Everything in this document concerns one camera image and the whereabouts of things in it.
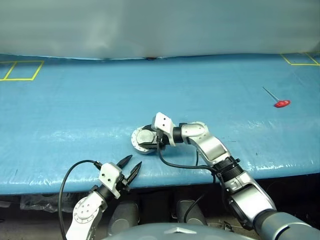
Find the t-handle tool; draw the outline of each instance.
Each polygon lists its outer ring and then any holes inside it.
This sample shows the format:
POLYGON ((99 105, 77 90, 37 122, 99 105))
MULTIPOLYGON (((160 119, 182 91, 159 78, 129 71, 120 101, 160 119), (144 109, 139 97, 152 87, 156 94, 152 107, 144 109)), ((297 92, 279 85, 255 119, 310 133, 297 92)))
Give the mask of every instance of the t-handle tool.
POLYGON ((276 100, 276 104, 274 105, 276 108, 283 108, 285 106, 288 106, 291 101, 290 100, 280 100, 279 98, 277 98, 275 95, 273 95, 268 89, 266 89, 264 86, 263 86, 263 89, 268 93, 270 94, 271 97, 273 97, 274 100, 276 100))

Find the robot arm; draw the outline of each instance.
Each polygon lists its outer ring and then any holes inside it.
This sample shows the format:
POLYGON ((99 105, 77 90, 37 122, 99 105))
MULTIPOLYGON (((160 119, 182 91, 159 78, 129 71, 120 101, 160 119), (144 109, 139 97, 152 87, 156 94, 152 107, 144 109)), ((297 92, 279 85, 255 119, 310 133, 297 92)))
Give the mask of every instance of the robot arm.
POLYGON ((158 112, 151 125, 140 127, 133 132, 131 142, 134 148, 143 154, 155 151, 157 144, 161 148, 166 145, 174 147, 177 143, 195 146, 219 178, 226 193, 226 205, 233 215, 245 229, 255 229, 262 239, 295 239, 288 236, 292 237, 299 231, 310 234, 309 239, 319 236, 319 231, 305 222, 290 214, 277 212, 268 194, 240 167, 240 160, 234 159, 221 141, 210 134, 204 123, 180 123, 175 126, 168 116, 158 112))
POLYGON ((122 168, 129 162, 132 155, 122 159, 118 164, 106 163, 101 166, 99 180, 102 185, 95 186, 92 192, 82 198, 74 207, 72 223, 66 234, 68 240, 92 240, 95 238, 96 227, 107 209, 107 203, 120 197, 121 190, 129 191, 129 184, 137 176, 141 162, 130 172, 128 178, 122 174, 122 168))

